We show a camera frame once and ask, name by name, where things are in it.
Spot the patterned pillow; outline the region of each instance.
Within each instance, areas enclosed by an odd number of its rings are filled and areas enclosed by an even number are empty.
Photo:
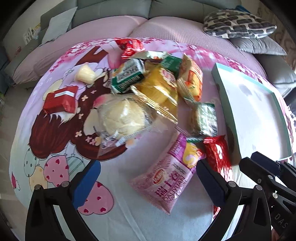
[[[224,39],[264,38],[276,30],[276,25],[248,12],[232,9],[210,13],[204,19],[204,32]]]

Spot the snack package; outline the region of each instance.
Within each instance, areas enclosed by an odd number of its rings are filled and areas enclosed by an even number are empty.
[[[139,99],[177,124],[178,92],[174,75],[161,64],[154,67],[140,83],[131,86]]]
[[[170,54],[168,52],[142,51],[142,52],[135,53],[134,55],[128,58],[161,60],[161,59],[165,59],[169,55]]]
[[[88,64],[84,64],[79,68],[74,79],[91,85],[96,80],[96,73],[88,66]]]
[[[202,71],[186,54],[183,55],[177,85],[183,98],[192,102],[200,100],[202,96]]]
[[[186,135],[176,129],[169,145],[148,171],[129,184],[155,207],[167,214],[172,211],[178,197],[195,173],[196,163],[204,153]]]
[[[179,67],[181,62],[181,58],[169,55],[161,62],[161,65],[169,71],[173,72],[174,76],[177,78],[179,75]]]
[[[191,134],[216,137],[218,134],[215,105],[193,102],[190,118]]]
[[[140,59],[129,59],[118,69],[112,71],[111,89],[114,93],[124,93],[144,78],[144,62]]]
[[[145,50],[142,42],[137,39],[115,39],[115,42],[124,50],[121,56],[123,59],[127,59],[135,53]]]
[[[123,95],[98,108],[100,123],[95,130],[102,142],[98,156],[135,138],[154,120],[151,109],[135,95]]]
[[[61,111],[75,113],[76,101],[75,95],[78,86],[68,86],[47,94],[43,109],[47,114],[53,114]]]
[[[217,137],[206,137],[203,141],[207,161],[214,171],[221,174],[227,181],[233,180],[231,162],[229,158],[225,135]],[[214,206],[213,217],[215,218],[220,211],[219,207]]]

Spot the blue gripper pad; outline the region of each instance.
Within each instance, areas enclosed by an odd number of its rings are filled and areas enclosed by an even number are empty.
[[[74,190],[72,204],[75,209],[83,206],[100,173],[101,163],[95,161]]]
[[[212,176],[212,174],[208,171],[203,161],[206,160],[200,160],[197,162],[196,173],[208,195],[210,196],[213,204],[217,207],[223,207],[225,205],[225,192]]]
[[[268,157],[264,156],[263,154],[257,151],[251,155],[251,159],[260,166],[264,167],[269,172],[271,172],[273,175],[280,177],[280,167],[279,164],[275,161],[269,159]]]

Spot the pink snack package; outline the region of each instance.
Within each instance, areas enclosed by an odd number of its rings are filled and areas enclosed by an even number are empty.
[[[187,142],[186,135],[176,129],[157,162],[129,184],[155,207],[170,214],[195,173],[196,163],[204,157],[205,154],[196,145]]]

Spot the white tray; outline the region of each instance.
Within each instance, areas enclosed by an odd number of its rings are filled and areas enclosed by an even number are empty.
[[[289,133],[275,94],[260,82],[219,63],[212,74],[220,88],[226,125],[234,137],[234,148],[230,147],[233,164],[255,151],[274,161],[290,157]]]

